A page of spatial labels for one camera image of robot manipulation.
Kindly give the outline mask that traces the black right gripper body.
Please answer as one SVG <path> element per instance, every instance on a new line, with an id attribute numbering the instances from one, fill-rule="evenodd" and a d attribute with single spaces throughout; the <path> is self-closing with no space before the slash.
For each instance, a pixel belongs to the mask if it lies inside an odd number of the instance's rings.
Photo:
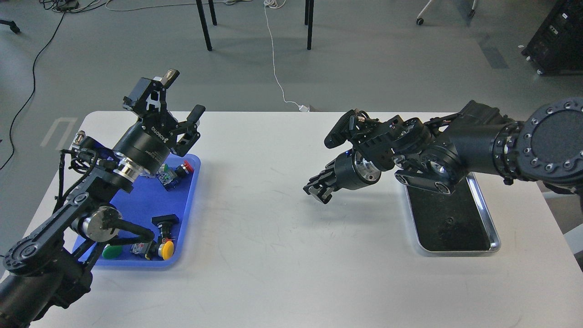
<path id="1" fill-rule="evenodd" d="M 337 177 L 337 187 L 348 190 L 373 185 L 379 181 L 382 174 L 381 170 L 363 158 L 360 152 L 341 153 L 335 159 L 334 173 Z"/>

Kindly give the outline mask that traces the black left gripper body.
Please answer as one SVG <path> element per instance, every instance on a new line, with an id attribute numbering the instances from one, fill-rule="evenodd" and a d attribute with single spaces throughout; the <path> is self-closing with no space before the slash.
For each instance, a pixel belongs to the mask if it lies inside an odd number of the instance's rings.
<path id="1" fill-rule="evenodd" d="M 176 135 L 168 135 L 162 128 L 146 125 L 138 121 L 131 126 L 113 148 L 123 154 L 149 174 L 155 174 L 176 143 Z"/>

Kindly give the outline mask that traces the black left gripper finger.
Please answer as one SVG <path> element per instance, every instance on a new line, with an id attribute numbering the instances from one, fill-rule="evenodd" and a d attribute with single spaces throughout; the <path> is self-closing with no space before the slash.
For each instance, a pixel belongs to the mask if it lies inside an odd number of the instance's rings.
<path id="1" fill-rule="evenodd" d="M 183 157 L 191 150 L 196 141 L 200 139 L 198 124 L 199 119 L 205 111 L 205 106 L 197 104 L 190 114 L 188 114 L 187 120 L 179 122 L 176 128 L 171 130 L 171 136 L 174 139 L 171 147 L 171 153 L 173 155 Z"/>
<path id="2" fill-rule="evenodd" d="M 162 77 L 140 78 L 133 91 L 123 98 L 123 108 L 136 114 L 146 127 L 177 127 L 177 121 L 167 110 L 166 92 L 179 74 L 177 69 L 169 69 Z"/>

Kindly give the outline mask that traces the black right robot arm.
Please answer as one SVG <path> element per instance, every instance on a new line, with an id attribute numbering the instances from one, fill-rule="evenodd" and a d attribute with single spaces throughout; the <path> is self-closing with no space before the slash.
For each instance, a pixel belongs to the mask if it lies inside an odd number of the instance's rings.
<path id="1" fill-rule="evenodd" d="M 538 108 L 527 120 L 471 100 L 458 113 L 421 121 L 394 116 L 387 121 L 349 110 L 324 139 L 327 148 L 351 143 L 303 187 L 321 203 L 339 189 L 373 185 L 398 167 L 403 185 L 451 195 L 470 173 L 542 181 L 563 195 L 581 195 L 583 180 L 581 97 Z"/>

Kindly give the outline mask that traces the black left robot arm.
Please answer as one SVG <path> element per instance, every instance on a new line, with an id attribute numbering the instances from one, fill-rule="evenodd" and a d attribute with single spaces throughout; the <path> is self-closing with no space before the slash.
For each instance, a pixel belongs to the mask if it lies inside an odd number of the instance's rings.
<path id="1" fill-rule="evenodd" d="M 178 76 L 170 69 L 138 81 L 123 98 L 137 122 L 114 148 L 79 131 L 71 148 L 61 151 L 60 179 L 66 155 L 82 176 L 67 190 L 60 185 L 52 216 L 4 254 L 3 328 L 27 328 L 50 307 L 67 308 L 90 292 L 91 270 L 107 245 L 154 241 L 150 229 L 123 220 L 111 200 L 118 191 L 131 193 L 141 174 L 155 174 L 169 154 L 183 157 L 200 138 L 204 106 L 196 105 L 185 121 L 167 110 L 166 92 Z"/>

